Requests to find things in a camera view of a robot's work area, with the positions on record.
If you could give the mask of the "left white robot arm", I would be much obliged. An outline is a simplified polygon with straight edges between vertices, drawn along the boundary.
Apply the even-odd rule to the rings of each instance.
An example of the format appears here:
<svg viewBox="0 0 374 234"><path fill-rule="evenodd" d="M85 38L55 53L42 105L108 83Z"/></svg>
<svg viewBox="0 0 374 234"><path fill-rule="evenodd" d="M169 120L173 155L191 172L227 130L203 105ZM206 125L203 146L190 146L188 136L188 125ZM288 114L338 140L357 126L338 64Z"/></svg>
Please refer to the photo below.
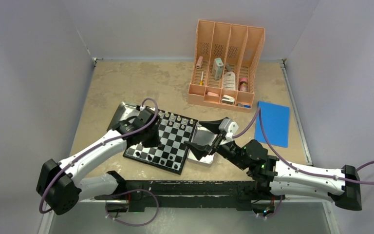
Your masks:
<svg viewBox="0 0 374 234"><path fill-rule="evenodd" d="M86 175L133 145L158 146L159 122L156 108L138 106L135 115L112 120L105 135L79 153L61 161L49 159L44 162L36 187L41 196L39 212L53 211L61 215L77 202L98 195L121 199L126 192L126 181L117 172L109 171L92 178L86 178Z"/></svg>

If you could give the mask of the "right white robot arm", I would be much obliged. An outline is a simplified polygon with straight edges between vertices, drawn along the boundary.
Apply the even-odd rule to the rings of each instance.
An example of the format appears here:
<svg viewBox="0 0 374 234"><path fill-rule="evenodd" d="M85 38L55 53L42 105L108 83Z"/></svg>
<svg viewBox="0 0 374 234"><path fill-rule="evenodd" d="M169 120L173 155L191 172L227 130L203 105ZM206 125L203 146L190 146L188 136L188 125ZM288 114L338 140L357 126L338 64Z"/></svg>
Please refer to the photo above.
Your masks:
<svg viewBox="0 0 374 234"><path fill-rule="evenodd" d="M342 209L362 210L361 190L357 169L344 165L340 169L324 169L292 163L278 156L271 156L258 141L250 140L239 146L233 139L238 129L236 122L228 117L199 124L215 134L212 143L199 146L196 158L218 153L230 163L257 181L255 195L302 195L332 201Z"/></svg>

